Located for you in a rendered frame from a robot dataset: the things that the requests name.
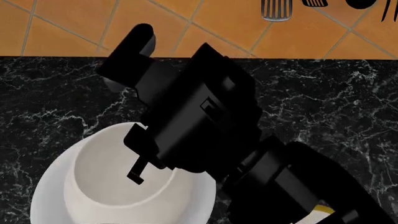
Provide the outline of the white dish with yellow rim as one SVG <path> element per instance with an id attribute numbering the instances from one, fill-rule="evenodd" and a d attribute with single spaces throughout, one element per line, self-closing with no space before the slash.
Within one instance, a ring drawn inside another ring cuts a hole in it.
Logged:
<path id="1" fill-rule="evenodd" d="M 305 217 L 302 224 L 316 224 L 334 212 L 335 211 L 330 207 L 317 205 L 312 212 Z"/>

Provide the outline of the large white bowl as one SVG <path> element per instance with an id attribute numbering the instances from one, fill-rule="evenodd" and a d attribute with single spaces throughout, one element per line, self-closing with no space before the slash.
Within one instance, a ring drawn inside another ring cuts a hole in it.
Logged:
<path id="1" fill-rule="evenodd" d="M 89 137 L 78 141 L 58 156 L 40 178 L 30 205 L 31 224 L 75 224 L 64 199 L 64 184 L 73 156 Z M 173 224 L 207 224 L 212 213 L 216 183 L 207 173 L 171 169 L 175 177 L 161 193 L 179 213 Z"/>

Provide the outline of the black ladle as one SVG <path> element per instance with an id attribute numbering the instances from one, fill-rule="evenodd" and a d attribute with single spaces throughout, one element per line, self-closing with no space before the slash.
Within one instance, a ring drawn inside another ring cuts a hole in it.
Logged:
<path id="1" fill-rule="evenodd" d="M 367 9 L 374 5 L 377 0 L 345 0 L 349 7 L 353 9 Z"/>

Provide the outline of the medium white bowl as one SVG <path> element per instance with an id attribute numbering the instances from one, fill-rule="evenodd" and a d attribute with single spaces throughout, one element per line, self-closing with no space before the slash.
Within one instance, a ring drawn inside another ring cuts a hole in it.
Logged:
<path id="1" fill-rule="evenodd" d="M 128 178 L 139 156 L 123 143 L 135 123 L 114 124 L 90 136 L 71 161 L 64 199 L 75 224 L 173 224 L 179 213 L 160 195 L 175 177 L 146 165 L 142 184 Z"/>

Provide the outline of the black fork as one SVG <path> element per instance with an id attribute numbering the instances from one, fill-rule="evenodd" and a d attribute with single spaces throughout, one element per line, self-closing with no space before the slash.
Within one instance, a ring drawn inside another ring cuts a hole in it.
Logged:
<path id="1" fill-rule="evenodd" d="M 398 0 L 395 0 L 395 1 L 396 1 L 396 5 L 395 5 L 395 8 L 394 8 L 393 21 L 397 22 L 398 21 Z M 381 18 L 381 22 L 383 22 L 385 20 L 385 18 L 387 16 L 387 13 L 389 12 L 389 9 L 390 9 L 390 6 L 391 6 L 391 2 L 392 2 L 392 0 L 386 0 L 385 7 L 384 7 L 384 10 L 383 10 L 383 14 L 382 14 L 382 18 Z"/>

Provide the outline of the steel slotted spatula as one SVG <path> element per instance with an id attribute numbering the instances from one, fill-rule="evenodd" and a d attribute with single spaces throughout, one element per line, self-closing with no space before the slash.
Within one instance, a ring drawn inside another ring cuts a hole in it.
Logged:
<path id="1" fill-rule="evenodd" d="M 292 17 L 292 0 L 261 0 L 261 16 L 269 22 L 284 22 Z"/>

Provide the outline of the black slotted spatula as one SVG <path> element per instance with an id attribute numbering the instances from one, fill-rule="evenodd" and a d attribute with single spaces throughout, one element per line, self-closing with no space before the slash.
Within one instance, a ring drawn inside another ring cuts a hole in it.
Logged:
<path id="1" fill-rule="evenodd" d="M 327 7 L 327 0 L 302 0 L 304 6 L 307 7 Z"/>

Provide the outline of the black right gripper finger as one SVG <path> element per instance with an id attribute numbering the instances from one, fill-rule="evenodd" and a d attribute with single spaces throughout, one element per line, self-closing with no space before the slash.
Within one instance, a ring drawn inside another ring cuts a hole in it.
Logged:
<path id="1" fill-rule="evenodd" d="M 150 57 L 154 52 L 154 30 L 149 24 L 134 26 L 118 45 L 123 54 L 141 54 Z"/>
<path id="2" fill-rule="evenodd" d="M 146 71 L 153 64 L 153 59 L 141 55 L 111 54 L 97 70 L 109 89 L 135 88 Z"/>

